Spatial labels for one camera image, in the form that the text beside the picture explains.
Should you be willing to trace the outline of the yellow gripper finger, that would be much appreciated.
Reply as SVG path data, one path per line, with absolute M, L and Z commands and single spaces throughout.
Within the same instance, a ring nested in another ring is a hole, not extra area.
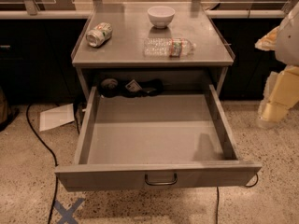
M 299 67 L 287 65 L 279 73 L 271 72 L 258 109 L 258 126 L 265 129 L 276 126 L 298 102 Z
M 277 45 L 278 27 L 272 29 L 255 43 L 255 48 L 263 51 L 275 50 Z

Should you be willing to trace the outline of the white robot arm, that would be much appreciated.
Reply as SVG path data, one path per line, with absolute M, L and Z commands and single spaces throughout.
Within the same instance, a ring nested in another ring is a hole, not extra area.
M 278 27 L 256 42 L 255 48 L 273 50 L 276 59 L 286 65 L 279 73 L 271 72 L 264 86 L 257 123 L 267 129 L 281 122 L 299 102 L 299 2 Z

